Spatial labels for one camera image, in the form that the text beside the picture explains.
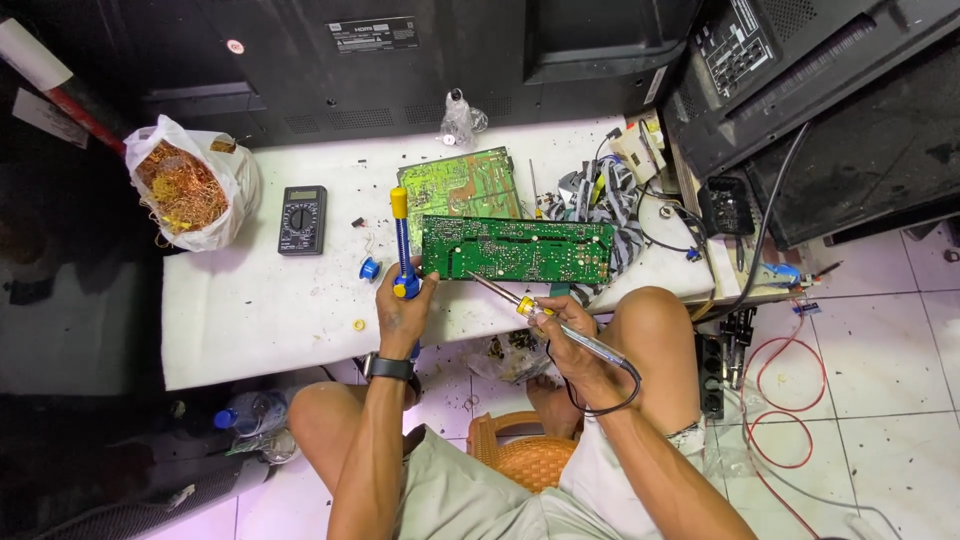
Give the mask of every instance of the blue desoldering pump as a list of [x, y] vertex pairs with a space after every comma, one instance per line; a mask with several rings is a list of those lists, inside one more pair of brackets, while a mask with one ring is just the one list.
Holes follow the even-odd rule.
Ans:
[[[407, 228], [407, 190], [395, 187], [390, 190], [390, 208], [396, 221], [396, 247], [400, 258], [400, 274], [394, 279], [394, 294], [398, 298], [411, 299], [420, 294], [420, 278], [417, 269], [410, 263], [410, 231]], [[420, 341], [414, 345], [410, 358], [420, 356]]]

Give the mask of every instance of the digital multimeter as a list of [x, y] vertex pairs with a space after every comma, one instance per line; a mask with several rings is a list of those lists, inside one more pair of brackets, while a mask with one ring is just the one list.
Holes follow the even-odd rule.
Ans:
[[322, 185], [287, 187], [280, 216], [281, 255], [319, 255], [324, 252], [326, 188]]

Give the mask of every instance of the yellow desoldering pump tip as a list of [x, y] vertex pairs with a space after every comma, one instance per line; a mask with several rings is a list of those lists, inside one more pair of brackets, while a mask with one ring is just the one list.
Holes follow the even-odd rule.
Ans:
[[390, 208], [394, 211], [394, 218], [407, 217], [407, 189], [395, 187], [390, 190]]

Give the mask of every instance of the red wire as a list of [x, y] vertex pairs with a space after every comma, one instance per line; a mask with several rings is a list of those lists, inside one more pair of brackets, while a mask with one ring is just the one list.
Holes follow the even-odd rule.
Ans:
[[[804, 310], [800, 307], [800, 303], [797, 302], [796, 300], [793, 301], [793, 304], [794, 306], [796, 306], [798, 315], [800, 316], [800, 325], [798, 325], [797, 328], [793, 330], [793, 333], [790, 334], [789, 337], [775, 337], [773, 339], [769, 339], [763, 342], [762, 344], [760, 344], [760, 346], [754, 349], [753, 353], [750, 354], [750, 357], [747, 359], [747, 363], [743, 366], [743, 373], [744, 373], [744, 377], [746, 378], [746, 374], [750, 369], [750, 363], [754, 361], [754, 357], [756, 356], [756, 354], [759, 353], [761, 349], [763, 349], [764, 347], [766, 347], [767, 345], [775, 341], [783, 341], [783, 345], [781, 345], [779, 349], [777, 349], [772, 355], [770, 355], [770, 357], [763, 360], [763, 365], [760, 366], [760, 370], [756, 374], [756, 389], [759, 392], [760, 397], [762, 397], [763, 400], [766, 401], [768, 404], [770, 404], [770, 406], [772, 406], [775, 410], [769, 410], [757, 416], [747, 429], [748, 438], [750, 440], [750, 443], [754, 445], [754, 449], [756, 450], [756, 452], [760, 454], [768, 462], [770, 462], [770, 464], [780, 467], [781, 469], [797, 469], [797, 468], [803, 467], [807, 463], [807, 461], [809, 461], [810, 458], [813, 456], [813, 436], [810, 434], [810, 430], [806, 427], [806, 424], [804, 424], [804, 421], [801, 420], [800, 418], [797, 418], [793, 414], [791, 414], [791, 412], [803, 412], [805, 410], [810, 410], [811, 408], [816, 406], [816, 404], [820, 403], [820, 400], [823, 399], [824, 397], [824, 392], [827, 390], [827, 367], [824, 366], [824, 361], [820, 358], [820, 355], [818, 355], [817, 352], [814, 351], [809, 345], [807, 345], [806, 343], [803, 343], [803, 341], [801, 341], [800, 339], [797, 339], [797, 334], [800, 333], [800, 329], [804, 326]], [[812, 403], [810, 403], [810, 405], [799, 407], [799, 408], [788, 408], [788, 407], [780, 406], [773, 403], [770, 400], [770, 398], [768, 398], [766, 394], [763, 393], [763, 387], [760, 384], [760, 381], [763, 377], [763, 372], [766, 371], [767, 367], [773, 362], [774, 358], [779, 356], [780, 353], [782, 353], [791, 343], [800, 343], [801, 345], [806, 347], [806, 349], [810, 351], [813, 357], [816, 358], [817, 363], [820, 365], [820, 376], [821, 376], [820, 377], [820, 393], [817, 394], [817, 397], [813, 400]], [[741, 386], [740, 388], [741, 399], [743, 399], [744, 387], [745, 386]], [[746, 413], [743, 409], [741, 409], [740, 412], [741, 414]], [[806, 457], [804, 457], [804, 459], [802, 459], [800, 462], [792, 465], [783, 465], [781, 463], [777, 463], [776, 461], [771, 459], [767, 454], [765, 454], [763, 450], [760, 448], [760, 445], [757, 444], [756, 440], [754, 439], [754, 428], [756, 427], [756, 425], [759, 423], [760, 420], [762, 420], [763, 418], [766, 418], [767, 416], [770, 416], [771, 414], [782, 414], [784, 416], [789, 416], [790, 418], [796, 420], [797, 423], [800, 424], [800, 427], [804, 429], [804, 433], [806, 434], [806, 440], [807, 440], [809, 449], [807, 450]], [[798, 514], [797, 511], [793, 509], [792, 506], [787, 504], [787, 502], [783, 499], [783, 497], [781, 497], [780, 494], [778, 494], [777, 491], [774, 490], [774, 488], [769, 483], [767, 483], [767, 480], [763, 477], [763, 475], [760, 474], [759, 470], [756, 471], [756, 477], [759, 478], [761, 482], [763, 482], [763, 485], [766, 486], [766, 488], [770, 491], [770, 493], [774, 496], [774, 498], [776, 498], [777, 501], [780, 501], [780, 504], [783, 504], [783, 507], [786, 508], [791, 514], [793, 514], [793, 517], [797, 518], [797, 521], [800, 522], [800, 525], [804, 526], [806, 531], [809, 532], [810, 535], [813, 536], [815, 540], [819, 540], [820, 535], [818, 535], [813, 530], [813, 528], [806, 521], [804, 521], [804, 518], [802, 518], [800, 514]]]

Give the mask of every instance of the green circuit board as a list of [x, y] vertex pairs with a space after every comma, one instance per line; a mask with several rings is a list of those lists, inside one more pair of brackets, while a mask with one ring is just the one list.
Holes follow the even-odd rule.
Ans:
[[503, 146], [401, 168], [396, 178], [407, 188], [414, 251], [420, 246], [424, 215], [522, 217], [513, 170]]
[[612, 245], [604, 223], [423, 216], [423, 272], [442, 280], [606, 283]]

